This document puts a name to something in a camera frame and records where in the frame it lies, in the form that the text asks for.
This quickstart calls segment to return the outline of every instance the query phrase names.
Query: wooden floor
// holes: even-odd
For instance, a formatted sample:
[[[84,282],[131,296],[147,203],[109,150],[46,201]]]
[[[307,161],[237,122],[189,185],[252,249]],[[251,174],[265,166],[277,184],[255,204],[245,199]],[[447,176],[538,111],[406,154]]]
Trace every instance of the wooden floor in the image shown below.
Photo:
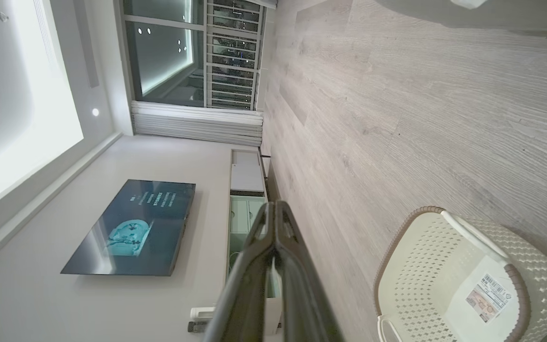
[[[416,208],[492,219],[547,254],[547,12],[431,3],[276,11],[263,152],[347,341],[377,340],[374,277]]]

